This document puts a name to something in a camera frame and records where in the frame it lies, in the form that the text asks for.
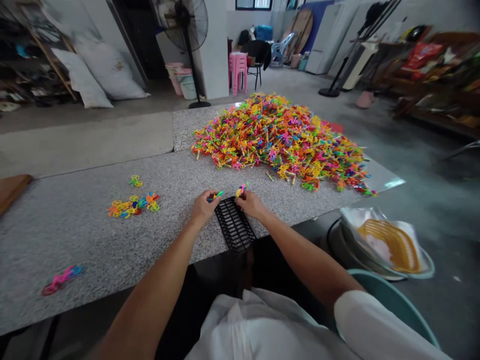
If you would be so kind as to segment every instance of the hand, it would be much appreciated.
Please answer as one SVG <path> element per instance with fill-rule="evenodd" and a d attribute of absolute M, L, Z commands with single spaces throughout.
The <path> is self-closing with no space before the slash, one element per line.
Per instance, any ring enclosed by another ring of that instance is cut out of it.
<path fill-rule="evenodd" d="M 240 197 L 236 198 L 236 204 L 252 218 L 261 221 L 261 218 L 269 214 L 262 200 L 252 191 L 245 190 Z"/>
<path fill-rule="evenodd" d="M 220 196 L 217 196 L 211 203 L 208 202 L 208 199 L 218 193 L 219 192 L 215 190 L 206 190 L 202 192 L 193 202 L 190 221 L 196 222 L 200 226 L 204 226 L 213 216 L 215 208 L 220 202 Z"/>

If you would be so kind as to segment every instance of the wooden board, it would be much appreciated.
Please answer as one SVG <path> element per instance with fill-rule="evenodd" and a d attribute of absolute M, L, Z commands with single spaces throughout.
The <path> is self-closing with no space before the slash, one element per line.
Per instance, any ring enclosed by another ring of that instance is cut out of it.
<path fill-rule="evenodd" d="M 30 175 L 17 175 L 0 179 L 0 216 L 17 200 L 32 181 Z"/>
<path fill-rule="evenodd" d="M 305 8 L 295 15 L 291 25 L 283 33 L 282 39 L 285 39 L 291 32 L 298 34 L 297 39 L 291 41 L 285 50 L 285 54 L 289 54 L 288 57 L 284 59 L 285 62 L 289 62 L 293 54 L 299 54 L 300 51 L 302 51 L 312 32 L 313 23 L 314 16 L 310 9 Z"/>

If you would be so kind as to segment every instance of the plastic chair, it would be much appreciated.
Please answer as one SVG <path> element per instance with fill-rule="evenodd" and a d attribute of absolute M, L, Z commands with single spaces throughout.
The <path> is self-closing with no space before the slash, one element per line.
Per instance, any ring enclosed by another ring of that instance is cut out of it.
<path fill-rule="evenodd" d="M 294 38 L 295 33 L 291 32 L 282 42 L 276 42 L 271 46 L 271 62 L 270 65 L 284 65 L 284 52 L 287 46 Z"/>
<path fill-rule="evenodd" d="M 247 66 L 248 75 L 255 75 L 255 90 L 257 90 L 257 81 L 260 76 L 260 86 L 262 86 L 262 72 L 265 71 L 272 61 L 272 50 L 270 44 L 262 40 L 251 40 L 241 48 L 242 53 L 247 53 L 248 56 L 255 58 L 255 63 Z M 250 72 L 250 68 L 254 68 L 255 72 Z"/>
<path fill-rule="evenodd" d="M 247 93 L 247 54 L 243 52 L 231 52 L 228 56 L 228 77 L 232 79 L 233 95 L 237 95 L 240 76 L 245 77 L 245 94 Z"/>

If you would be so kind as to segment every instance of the granite countertop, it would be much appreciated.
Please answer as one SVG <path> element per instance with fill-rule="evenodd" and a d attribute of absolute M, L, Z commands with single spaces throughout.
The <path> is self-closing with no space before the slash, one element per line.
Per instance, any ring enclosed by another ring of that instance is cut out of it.
<path fill-rule="evenodd" d="M 337 192 L 327 181 L 316 193 L 302 189 L 300 181 L 294 186 L 280 179 L 271 182 L 266 169 L 217 170 L 210 157 L 195 160 L 186 150 L 34 180 L 0 223 L 0 335 L 135 285 L 175 239 L 205 189 L 224 190 L 230 197 L 248 180 L 250 189 L 289 225 L 361 198 L 353 190 Z M 378 191 L 402 182 L 375 161 L 368 170 L 369 186 Z M 128 184 L 134 174 L 142 187 Z M 108 217 L 113 200 L 150 191 L 160 195 L 158 212 Z M 250 224 L 257 237 L 267 234 L 256 220 Z M 213 217 L 190 261 L 226 250 Z M 85 273 L 65 289 L 41 296 L 55 274 L 73 265 L 84 266 Z"/>
<path fill-rule="evenodd" d="M 190 149 L 194 144 L 195 130 L 203 129 L 210 120 L 219 116 L 223 110 L 239 106 L 240 102 L 202 107 L 195 110 L 173 112 L 173 151 Z"/>

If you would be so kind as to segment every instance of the white sleeve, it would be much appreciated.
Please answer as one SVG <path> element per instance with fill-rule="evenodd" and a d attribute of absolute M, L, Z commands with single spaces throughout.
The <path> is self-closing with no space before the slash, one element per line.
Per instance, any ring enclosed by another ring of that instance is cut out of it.
<path fill-rule="evenodd" d="M 451 360 L 366 292 L 344 293 L 334 314 L 348 347 L 362 359 Z"/>

